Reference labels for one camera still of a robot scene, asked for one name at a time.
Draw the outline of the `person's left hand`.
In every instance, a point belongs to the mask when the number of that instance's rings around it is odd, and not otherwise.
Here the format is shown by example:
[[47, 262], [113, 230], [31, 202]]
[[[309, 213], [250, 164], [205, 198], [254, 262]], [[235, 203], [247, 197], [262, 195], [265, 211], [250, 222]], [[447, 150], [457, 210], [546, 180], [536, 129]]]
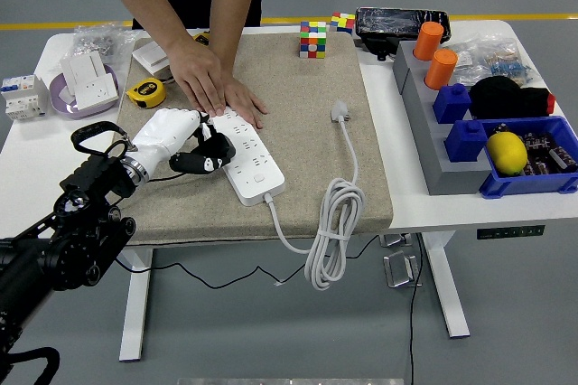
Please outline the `person's left hand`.
[[264, 125], [261, 117], [268, 113], [266, 104], [232, 76], [225, 76], [223, 86], [227, 104], [255, 129], [262, 129]]

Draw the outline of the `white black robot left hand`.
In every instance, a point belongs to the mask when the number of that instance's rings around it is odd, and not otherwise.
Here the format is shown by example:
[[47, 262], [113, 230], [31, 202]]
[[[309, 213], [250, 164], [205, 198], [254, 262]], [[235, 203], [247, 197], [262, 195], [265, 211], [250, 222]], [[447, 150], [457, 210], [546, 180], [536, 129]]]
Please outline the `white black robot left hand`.
[[167, 162], [183, 174], [210, 174], [236, 154], [229, 138], [214, 127], [206, 114], [197, 110], [162, 108], [137, 133], [135, 150], [126, 153], [125, 162], [149, 180], [157, 166]]

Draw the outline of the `person's right hand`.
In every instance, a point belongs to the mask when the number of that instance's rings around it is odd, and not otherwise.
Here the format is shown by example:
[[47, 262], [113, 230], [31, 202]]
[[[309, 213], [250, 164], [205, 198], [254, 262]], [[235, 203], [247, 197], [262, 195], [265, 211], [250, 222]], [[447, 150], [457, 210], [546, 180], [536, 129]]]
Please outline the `person's right hand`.
[[164, 50], [172, 76], [192, 107], [211, 117], [221, 115], [226, 103], [218, 57], [189, 35], [176, 39]]

